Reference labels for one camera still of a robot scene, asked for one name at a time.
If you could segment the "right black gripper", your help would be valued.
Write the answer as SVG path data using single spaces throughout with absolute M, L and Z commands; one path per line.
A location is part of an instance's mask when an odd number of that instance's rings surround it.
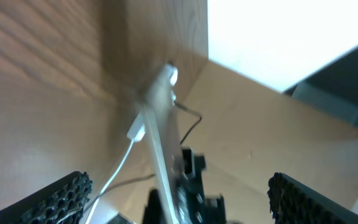
M 185 173 L 176 182 L 174 196 L 176 223 L 179 224 L 226 224 L 224 197 L 206 197 L 202 171 L 206 169 L 204 155 L 195 154 L 191 148 L 183 147 Z

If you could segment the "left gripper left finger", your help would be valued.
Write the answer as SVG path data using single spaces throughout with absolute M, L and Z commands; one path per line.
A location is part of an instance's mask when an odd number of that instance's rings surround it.
M 86 172 L 74 171 L 0 210 L 0 224 L 79 223 L 92 184 Z

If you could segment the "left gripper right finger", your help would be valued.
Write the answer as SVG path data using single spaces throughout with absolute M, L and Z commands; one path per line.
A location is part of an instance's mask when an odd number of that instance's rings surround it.
M 275 224 L 358 224 L 358 214 L 281 172 L 268 181 Z

